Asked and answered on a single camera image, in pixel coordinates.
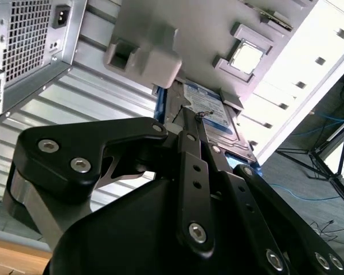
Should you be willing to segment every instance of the metal screw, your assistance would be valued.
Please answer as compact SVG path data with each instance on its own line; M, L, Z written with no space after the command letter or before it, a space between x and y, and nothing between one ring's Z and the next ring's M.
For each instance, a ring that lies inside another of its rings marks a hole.
M153 125L153 129L155 129L155 130L158 131L158 132L162 132L161 127L159 127L159 126L156 125L156 124Z
M330 261L339 269L339 270L343 270L343 265L342 263L332 254L329 254L330 257Z
M188 139L192 140L193 142L196 140L192 135L188 134L187 135Z
M213 145L212 146L212 149L215 151L215 153L220 153L221 151L220 151L220 148L218 147L218 146L215 146L215 145Z
M91 163L83 158L74 158L70 162L71 168L79 173L86 173L91 169Z
M204 228L198 223L192 223L189 226L189 233L193 239L198 243L204 243L206 241L206 233Z
M54 153L59 149L59 146L56 142L50 139L44 139L38 142L38 147L42 152Z
M284 266L280 258L270 249L266 250L268 262L277 270L282 271Z
M246 173L247 175L249 175L249 176L252 176L252 175L253 175L251 169L248 168L248 167L243 167L243 171L245 171L245 173Z
M315 256L316 256L316 259L317 261L320 263L320 265L326 269L326 270L329 270L330 269L330 266L329 266L329 263L325 260L324 257L322 257L319 253L315 252Z

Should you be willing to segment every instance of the floor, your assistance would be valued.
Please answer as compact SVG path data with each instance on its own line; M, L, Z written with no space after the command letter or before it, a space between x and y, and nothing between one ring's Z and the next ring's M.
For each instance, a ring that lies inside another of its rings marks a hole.
M334 117L344 118L344 102L339 98L339 93L343 87L342 83L336 84L333 89L317 105L316 110L325 114L332 114ZM326 119L308 115L293 133L305 133L310 130L321 128ZM325 141L339 127L326 128L319 138L318 144ZM321 131L316 131L310 135L290 136L280 146L281 148L311 148ZM310 159L306 155L296 155L299 160L311 165ZM337 197L338 194L328 182L309 179L307 176L314 176L314 173L291 162L290 160L273 154L263 165L264 179L269 184L278 184L292 191L296 196L309 199L322 199ZM284 200L313 228L324 229L324 232L342 230L335 233L322 234L322 238L330 241L329 244L344 259L344 201L340 198L329 201L308 202L295 198L287 190L274 187L274 189L284 198Z

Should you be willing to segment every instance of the mounting hole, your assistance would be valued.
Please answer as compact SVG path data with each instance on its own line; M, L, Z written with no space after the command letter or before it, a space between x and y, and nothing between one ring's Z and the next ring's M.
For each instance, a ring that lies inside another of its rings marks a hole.
M162 132L162 128L156 124L153 125L153 129L155 129L157 132Z
M194 186L198 189L201 189L201 184L200 182L193 182L194 183Z
M247 208L247 210L250 211L251 213L254 213L254 212L255 212L254 209L253 209L253 207L252 207L251 205L249 205L248 203L246 204L246 208Z
M188 134L187 138L192 140L193 142L196 140L196 138L193 135Z
M195 171L198 171L198 172L201 171L200 167L198 167L197 165L194 165L194 169L195 169Z

